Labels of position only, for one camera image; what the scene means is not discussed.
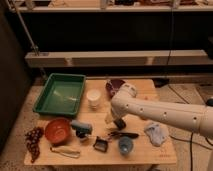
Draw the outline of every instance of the cable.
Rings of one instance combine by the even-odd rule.
[[[167,75],[168,75],[168,65],[171,59],[173,40],[174,40],[174,12],[173,12],[173,7],[171,7],[171,32],[170,32],[170,39],[169,39],[169,55],[166,60],[166,64],[164,68],[165,79],[167,79]]]
[[[190,142],[189,140],[177,138],[177,137],[174,137],[174,136],[172,136],[172,135],[169,135],[169,136],[170,136],[172,139],[176,140],[176,141],[182,141],[182,142],[186,142],[186,143],[189,143],[189,142]],[[203,147],[203,148],[205,148],[205,149],[207,149],[207,150],[213,150],[212,148],[207,147],[207,146],[205,146],[205,145],[203,145],[203,144],[200,144],[200,143],[198,143],[198,142],[192,141],[192,143],[195,144],[195,145],[198,145],[198,146],[200,146],[200,147]]]
[[[193,135],[194,135],[194,133],[191,133],[190,144],[189,144],[189,147],[190,147],[190,163],[191,163],[190,168],[191,168],[191,171],[193,171],[193,152],[192,152]]]
[[[179,97],[181,98],[186,104],[189,104],[189,102],[184,99],[179,93],[177,93],[169,84],[168,84],[168,87]],[[190,170],[193,171],[193,152],[192,152],[192,140],[193,140],[193,133],[191,133],[191,137],[190,137],[190,140],[189,140],[189,150],[190,150]]]
[[[205,140],[209,145],[213,146],[212,142],[208,138],[205,138]]]
[[[188,102],[186,99],[184,99],[177,91],[175,91],[175,89],[173,89],[173,88],[171,87],[170,84],[168,84],[168,87],[169,87],[170,90],[172,90],[179,98],[181,98],[186,104],[189,104],[189,102]]]

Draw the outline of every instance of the paper cup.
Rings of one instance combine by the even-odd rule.
[[[101,92],[97,89],[92,89],[87,92],[87,100],[91,108],[97,108],[100,104]]]

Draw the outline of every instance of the grapes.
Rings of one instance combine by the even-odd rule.
[[[35,127],[33,130],[25,134],[25,143],[27,150],[31,153],[31,163],[34,163],[35,160],[39,157],[39,140],[44,134],[44,129],[41,127]]]

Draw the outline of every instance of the grey floor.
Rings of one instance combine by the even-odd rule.
[[[162,88],[157,88],[157,93],[161,101],[168,102],[184,102],[174,91],[175,90],[185,101],[190,104],[204,104],[203,99],[199,95],[196,89],[195,84],[170,84],[169,86],[164,86]],[[33,103],[35,97],[28,95],[25,103]],[[23,164],[24,156],[26,153],[26,147],[24,145],[24,133],[32,129],[37,120],[37,115],[32,113],[27,113],[31,105],[25,105],[25,108],[22,108],[20,111],[19,117],[16,120],[16,123],[11,131],[11,134],[8,138],[6,146],[0,156],[0,170],[1,171],[36,171],[36,170],[116,170],[113,168],[103,168],[103,167],[82,167],[82,168],[69,168],[67,167],[41,167],[41,166],[25,166]],[[170,135],[175,136],[181,139],[190,139],[190,133],[169,127]],[[195,142],[201,143],[205,146],[210,147],[202,136],[195,135]],[[190,170],[190,153],[189,153],[189,143],[180,142],[173,140],[174,147],[177,153],[177,164],[175,165],[160,165],[157,169],[161,171],[189,171]],[[205,171],[207,169],[208,160],[210,156],[210,150],[200,147],[196,144],[193,145],[193,161],[194,161],[194,171]],[[144,168],[136,167],[127,169],[121,168],[119,170],[144,170]]]

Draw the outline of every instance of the green tray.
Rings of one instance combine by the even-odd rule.
[[[75,118],[85,80],[84,75],[51,74],[34,105],[33,111],[41,115],[63,115]]]

